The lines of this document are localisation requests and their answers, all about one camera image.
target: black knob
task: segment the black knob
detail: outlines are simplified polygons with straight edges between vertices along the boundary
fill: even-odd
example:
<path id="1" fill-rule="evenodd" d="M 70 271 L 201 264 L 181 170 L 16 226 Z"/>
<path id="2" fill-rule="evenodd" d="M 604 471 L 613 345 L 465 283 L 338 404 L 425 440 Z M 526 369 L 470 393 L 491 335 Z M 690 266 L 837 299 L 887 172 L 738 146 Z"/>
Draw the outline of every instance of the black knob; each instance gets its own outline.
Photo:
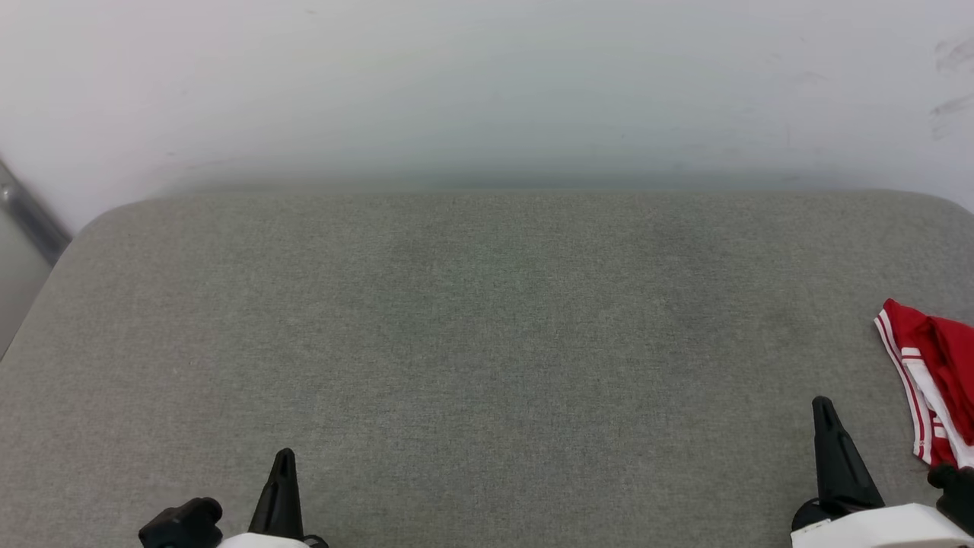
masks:
<path id="1" fill-rule="evenodd" d="M 212 498 L 194 498 L 167 508 L 138 532 L 143 548 L 215 548 L 223 539 L 216 522 L 223 508 Z"/>

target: folded red cloth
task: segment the folded red cloth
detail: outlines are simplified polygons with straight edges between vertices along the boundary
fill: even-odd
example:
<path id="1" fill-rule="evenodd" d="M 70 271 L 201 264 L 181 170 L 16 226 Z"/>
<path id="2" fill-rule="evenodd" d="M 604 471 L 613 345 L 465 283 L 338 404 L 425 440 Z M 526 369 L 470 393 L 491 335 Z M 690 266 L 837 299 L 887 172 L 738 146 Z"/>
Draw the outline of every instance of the folded red cloth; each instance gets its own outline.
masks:
<path id="1" fill-rule="evenodd" d="M 974 465 L 974 329 L 889 299 L 876 319 L 914 418 L 914 453 Z"/>

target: padded table top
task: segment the padded table top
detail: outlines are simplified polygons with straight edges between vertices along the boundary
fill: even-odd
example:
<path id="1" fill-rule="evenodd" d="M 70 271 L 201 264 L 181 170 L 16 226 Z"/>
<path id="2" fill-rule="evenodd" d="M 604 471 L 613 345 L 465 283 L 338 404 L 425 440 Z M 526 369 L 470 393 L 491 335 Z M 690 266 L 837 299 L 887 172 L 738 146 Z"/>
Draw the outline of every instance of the padded table top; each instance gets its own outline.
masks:
<path id="1" fill-rule="evenodd" d="M 205 196 L 103 215 L 0 362 L 0 543 L 137 546 L 275 452 L 333 548 L 788 546 L 835 402 L 931 503 L 873 326 L 974 323 L 974 217 L 896 192 Z"/>

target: gray table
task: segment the gray table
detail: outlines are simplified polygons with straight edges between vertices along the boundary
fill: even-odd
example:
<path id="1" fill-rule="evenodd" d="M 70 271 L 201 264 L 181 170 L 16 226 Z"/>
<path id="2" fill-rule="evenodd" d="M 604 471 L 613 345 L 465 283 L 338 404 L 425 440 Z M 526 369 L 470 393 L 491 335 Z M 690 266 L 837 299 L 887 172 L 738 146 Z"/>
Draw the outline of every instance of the gray table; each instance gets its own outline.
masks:
<path id="1" fill-rule="evenodd" d="M 787 546 L 835 401 L 932 502 L 887 297 L 974 323 L 974 217 L 893 192 L 210 196 L 79 235 L 0 362 L 0 543 L 136 546 L 279 448 L 334 548 Z"/>

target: red stripe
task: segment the red stripe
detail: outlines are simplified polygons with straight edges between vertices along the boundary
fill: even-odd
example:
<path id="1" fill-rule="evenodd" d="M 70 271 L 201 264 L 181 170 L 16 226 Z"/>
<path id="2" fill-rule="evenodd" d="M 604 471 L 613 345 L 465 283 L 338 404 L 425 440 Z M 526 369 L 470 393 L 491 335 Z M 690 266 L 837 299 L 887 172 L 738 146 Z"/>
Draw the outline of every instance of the red stripe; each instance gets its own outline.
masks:
<path id="1" fill-rule="evenodd" d="M 886 322 L 882 320 L 882 316 L 878 316 L 878 317 L 880 318 L 880 326 L 882 327 L 882 335 L 883 335 L 882 338 L 883 340 L 886 340 L 887 339 L 886 328 L 885 328 Z M 920 458 L 923 458 L 923 441 L 926 439 L 926 432 L 924 431 L 923 428 L 923 416 L 919 414 L 919 403 L 917 402 L 917 392 L 913 388 L 913 383 L 910 382 L 910 372 L 908 372 L 907 369 L 903 367 L 903 362 L 900 360 L 899 352 L 897 352 L 896 350 L 896 341 L 887 340 L 886 344 L 888 345 L 888 347 L 890 347 L 890 350 L 892 350 L 890 354 L 893 355 L 893 358 L 896 358 L 896 365 L 900 368 L 900 371 L 903 372 L 903 375 L 906 376 L 907 385 L 910 387 L 910 398 L 913 400 L 914 414 L 917 416 L 917 424 L 919 424 L 919 455 L 918 456 Z"/>

